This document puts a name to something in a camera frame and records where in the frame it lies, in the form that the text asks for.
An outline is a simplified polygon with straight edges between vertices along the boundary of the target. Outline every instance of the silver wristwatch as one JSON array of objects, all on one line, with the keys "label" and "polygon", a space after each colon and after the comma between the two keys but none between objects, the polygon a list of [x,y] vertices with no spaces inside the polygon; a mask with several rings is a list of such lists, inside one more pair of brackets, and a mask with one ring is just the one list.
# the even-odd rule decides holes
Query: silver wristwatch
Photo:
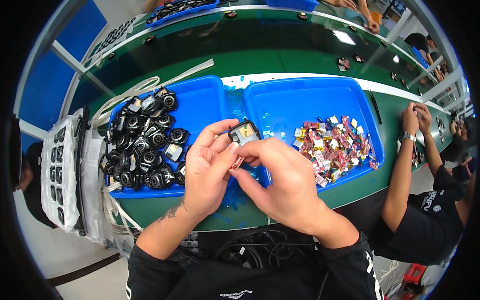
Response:
[{"label": "silver wristwatch", "polygon": [[403,140],[405,140],[405,139],[411,139],[412,142],[415,142],[415,140],[416,140],[414,135],[411,135],[408,132],[403,132],[403,136],[400,138],[400,142],[403,142]]}]

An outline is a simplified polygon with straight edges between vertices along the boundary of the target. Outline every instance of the red stool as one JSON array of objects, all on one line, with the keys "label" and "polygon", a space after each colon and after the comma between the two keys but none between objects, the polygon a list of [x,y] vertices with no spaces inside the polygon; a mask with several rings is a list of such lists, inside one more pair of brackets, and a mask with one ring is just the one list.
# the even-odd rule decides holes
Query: red stool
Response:
[{"label": "red stool", "polygon": [[418,284],[420,283],[420,278],[425,273],[427,267],[421,264],[412,264],[412,267],[408,271],[408,273],[403,275],[403,281]]}]

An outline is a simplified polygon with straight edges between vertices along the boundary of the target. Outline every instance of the forearm tattoo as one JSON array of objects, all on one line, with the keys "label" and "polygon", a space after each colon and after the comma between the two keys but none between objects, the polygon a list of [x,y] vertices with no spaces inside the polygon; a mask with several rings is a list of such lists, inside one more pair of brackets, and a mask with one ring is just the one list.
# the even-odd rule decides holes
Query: forearm tattoo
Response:
[{"label": "forearm tattoo", "polygon": [[173,218],[180,206],[183,206],[183,209],[185,209],[185,211],[187,211],[187,209],[185,208],[185,196],[183,196],[181,198],[180,202],[178,202],[177,204],[172,206],[169,210],[167,210],[167,212],[163,216],[158,218],[157,222],[160,222],[161,220],[163,220],[165,218],[169,218],[169,219]]}]

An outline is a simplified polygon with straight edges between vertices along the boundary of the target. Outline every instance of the blue wall panel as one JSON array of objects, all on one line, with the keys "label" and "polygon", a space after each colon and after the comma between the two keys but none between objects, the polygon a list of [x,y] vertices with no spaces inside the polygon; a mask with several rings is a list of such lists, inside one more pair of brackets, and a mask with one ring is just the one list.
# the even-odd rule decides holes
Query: blue wall panel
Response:
[{"label": "blue wall panel", "polygon": [[[57,40],[80,61],[106,23],[93,0],[88,0],[60,32]],[[49,130],[58,120],[73,75],[74,71],[69,66],[52,51],[47,51],[26,82],[19,118]]]},{"label": "blue wall panel", "polygon": [[20,133],[20,137],[22,139],[22,152],[26,153],[28,147],[30,147],[31,144],[36,143],[36,142],[41,142],[41,140],[34,138],[33,136],[30,136],[25,133]]}]

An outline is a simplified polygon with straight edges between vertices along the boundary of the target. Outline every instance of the blue plastic tray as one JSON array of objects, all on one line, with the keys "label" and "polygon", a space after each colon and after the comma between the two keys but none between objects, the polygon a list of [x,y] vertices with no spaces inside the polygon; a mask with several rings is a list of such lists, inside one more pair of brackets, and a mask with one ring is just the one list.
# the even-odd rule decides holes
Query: blue plastic tray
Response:
[{"label": "blue plastic tray", "polygon": [[[173,128],[182,127],[190,132],[186,145],[193,144],[207,125],[222,120],[220,111],[225,106],[225,94],[220,78],[204,76],[170,84],[166,88],[177,94],[179,106],[177,110],[171,111],[169,114],[176,119],[172,125]],[[148,94],[153,94],[153,92],[139,97],[144,98]],[[121,103],[115,106],[110,115],[110,121],[124,105],[125,103]],[[173,171],[177,169],[178,163],[171,162],[168,159],[164,161],[170,165]],[[142,186],[136,192],[131,188],[123,188],[122,191],[110,192],[110,195],[114,198],[159,198],[183,196],[184,192],[185,187],[174,183],[166,190],[149,189]]]},{"label": "blue plastic tray", "polygon": [[418,49],[415,47],[412,47],[412,48],[413,48],[413,53],[415,53],[415,56],[417,57],[417,60],[423,65],[425,69],[428,69],[429,65],[425,60],[425,58],[423,58],[423,56],[420,54],[420,51],[418,51]]},{"label": "blue plastic tray", "polygon": [[[243,94],[247,106],[247,118],[252,120],[262,134],[270,135],[291,145],[295,140],[295,128],[300,128],[304,121],[318,122],[318,117],[325,120],[336,115],[349,116],[357,120],[365,134],[372,136],[373,149],[379,167],[384,163],[385,153],[370,104],[359,84],[351,78],[293,78],[253,83]],[[325,187],[317,184],[317,192],[325,191],[347,181],[373,171],[368,163],[362,167],[353,167],[349,173]],[[262,184],[271,184],[271,176],[265,170]]]},{"label": "blue plastic tray", "polygon": [[316,0],[265,0],[268,6],[285,7],[312,12],[318,5]]},{"label": "blue plastic tray", "polygon": [[[166,20],[170,20],[170,19],[173,19],[173,18],[178,18],[178,17],[184,16],[184,15],[189,14],[189,13],[199,12],[199,11],[203,11],[203,10],[209,10],[211,8],[215,8],[219,3],[220,3],[220,0],[216,0],[212,4],[207,4],[207,5],[202,5],[202,6],[199,6],[199,7],[189,8],[187,10],[184,10],[184,11],[181,11],[181,12],[178,12],[178,13],[174,13],[170,16],[166,16],[165,18],[162,18],[162,19],[160,19],[158,21],[155,21],[153,23],[150,23],[150,24],[145,23],[145,26],[146,27],[153,27],[153,26],[157,26],[157,25],[162,24]],[[152,17],[155,17],[155,12],[158,11],[159,9],[162,9],[162,8],[163,8],[163,5],[159,6],[156,10],[154,10],[154,12],[152,13]]]}]

